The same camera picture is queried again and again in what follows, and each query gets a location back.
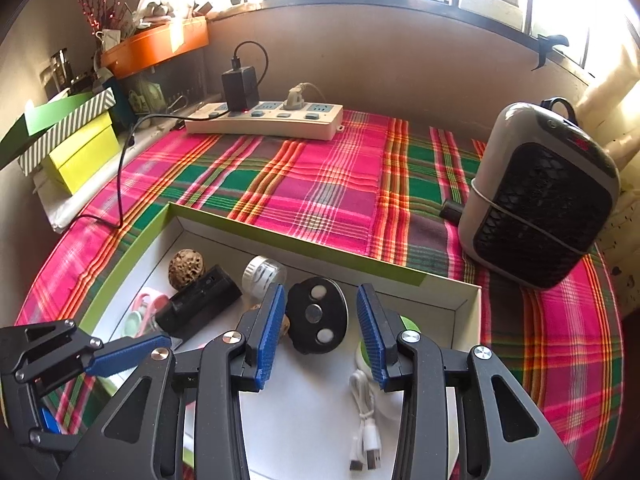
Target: shallow cardboard box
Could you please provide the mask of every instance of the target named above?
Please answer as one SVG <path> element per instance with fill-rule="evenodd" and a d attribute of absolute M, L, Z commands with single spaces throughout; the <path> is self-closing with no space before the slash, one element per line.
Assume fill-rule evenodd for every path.
<path fill-rule="evenodd" d="M 136 239 L 110 274 L 80 323 L 104 341 L 118 338 L 132 300 L 150 286 L 171 296 L 168 264 L 180 249 L 194 249 L 207 266 L 220 264 L 241 283 L 242 271 L 257 254 L 287 266 L 287 288 L 322 275 L 338 282 L 349 305 L 344 341 L 333 352 L 303 356 L 286 338 L 278 346 L 271 379 L 260 394 L 241 394 L 242 426 L 252 478 L 278 480 L 349 479 L 351 439 L 359 425 L 348 379 L 355 370 L 360 340 L 355 313 L 356 288 L 372 283 L 384 306 L 408 316 L 423 334 L 443 347 L 462 351 L 479 343 L 480 288 L 433 274 L 398 267 L 315 245 L 169 204 Z M 254 302 L 246 295 L 178 351 L 204 345 L 235 328 Z M 113 393 L 127 373 L 105 386 Z M 449 466 L 458 455 L 458 425 L 453 391 L 448 388 Z M 193 407 L 185 424 L 184 458 L 193 464 Z M 378 417 L 382 468 L 364 473 L 368 480 L 391 477 L 399 423 Z"/>

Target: beige wall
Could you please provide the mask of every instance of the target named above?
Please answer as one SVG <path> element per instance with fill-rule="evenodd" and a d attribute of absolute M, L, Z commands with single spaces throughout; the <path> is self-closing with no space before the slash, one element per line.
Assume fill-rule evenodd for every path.
<path fill-rule="evenodd" d="M 76 72 L 90 67 L 94 42 L 76 1 L 30 0 L 0 45 L 0 136 L 29 99 L 47 101 L 40 75 L 63 47 Z M 16 162 L 0 171 L 0 326 L 14 322 L 58 238 L 32 190 Z"/>
<path fill-rule="evenodd" d="M 311 81 L 331 103 L 424 121 L 487 140 L 495 118 L 517 101 L 563 96 L 572 102 L 585 83 L 538 54 L 481 28 L 408 9 L 297 6 L 263 9 L 209 24 L 207 66 L 220 89 L 234 47 L 256 40 L 270 70 L 262 99 L 282 100 Z M 242 47 L 243 64 L 264 67 L 261 51 Z M 312 94 L 308 100 L 318 100 Z"/>

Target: white power strip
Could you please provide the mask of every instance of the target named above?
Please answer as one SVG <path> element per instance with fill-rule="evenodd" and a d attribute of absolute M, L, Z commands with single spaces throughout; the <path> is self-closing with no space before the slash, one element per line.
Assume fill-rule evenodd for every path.
<path fill-rule="evenodd" d="M 241 134 L 299 139 L 331 140 L 342 129 L 342 105 L 305 103 L 301 110 L 284 110 L 282 101 L 261 101 L 245 112 L 229 112 L 226 103 L 204 105 L 193 118 L 209 121 L 185 121 L 190 134 Z"/>

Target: orange tray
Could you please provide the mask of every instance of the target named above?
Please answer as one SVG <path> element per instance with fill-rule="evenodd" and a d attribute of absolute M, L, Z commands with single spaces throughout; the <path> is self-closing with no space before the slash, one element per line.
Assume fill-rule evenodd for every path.
<path fill-rule="evenodd" d="M 140 32 L 102 54 L 102 66 L 118 79 L 209 44 L 204 16 Z"/>

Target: table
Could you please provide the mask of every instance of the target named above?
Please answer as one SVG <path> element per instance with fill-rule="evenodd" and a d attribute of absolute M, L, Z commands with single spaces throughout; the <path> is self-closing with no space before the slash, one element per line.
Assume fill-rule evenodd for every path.
<path fill-rule="evenodd" d="M 168 202 L 482 286 L 482 342 L 551 422 L 586 479 L 608 460 L 620 418 L 620 320 L 594 247 L 555 288 L 520 287 L 470 261 L 437 213 L 464 202 L 484 144 L 407 121 L 345 111 L 331 142 L 189 136 L 176 130 L 123 172 L 126 224 L 91 220 L 63 236 L 17 323 L 81 317 L 119 257 Z M 117 222 L 110 182 L 85 212 Z M 83 431 L 108 396 L 82 377 L 47 402 L 66 431 Z"/>

